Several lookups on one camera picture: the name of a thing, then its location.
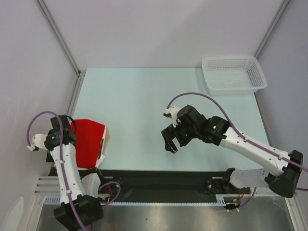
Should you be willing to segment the red t shirt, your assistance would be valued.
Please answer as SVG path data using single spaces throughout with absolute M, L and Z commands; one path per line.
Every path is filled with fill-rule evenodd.
M 106 125 L 89 119 L 76 119 L 71 122 L 71 129 L 77 141 L 77 167 L 91 169 L 99 167 L 105 159 L 105 148 L 109 139 Z

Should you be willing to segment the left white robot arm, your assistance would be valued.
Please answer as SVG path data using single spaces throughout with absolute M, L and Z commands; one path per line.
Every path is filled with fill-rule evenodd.
M 106 180 L 96 168 L 79 171 L 76 161 L 76 135 L 66 115 L 51 118 L 52 129 L 44 145 L 50 152 L 60 184 L 60 206 L 55 219 L 69 231 L 87 230 L 103 218 L 98 193 L 106 188 Z

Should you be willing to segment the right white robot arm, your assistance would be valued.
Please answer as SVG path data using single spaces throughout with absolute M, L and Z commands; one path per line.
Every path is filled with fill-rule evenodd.
M 279 196 L 293 197 L 303 163 L 301 152 L 286 152 L 265 145 L 236 132 L 227 120 L 218 116 L 206 118 L 190 105 L 183 108 L 172 106 L 165 109 L 163 115 L 172 120 L 161 132 L 166 151 L 177 152 L 173 139 L 177 139 L 181 147 L 198 139 L 235 151 L 261 166 L 260 169 L 249 170 L 229 168 L 222 181 L 225 192 L 233 193 L 241 188 L 269 188 Z

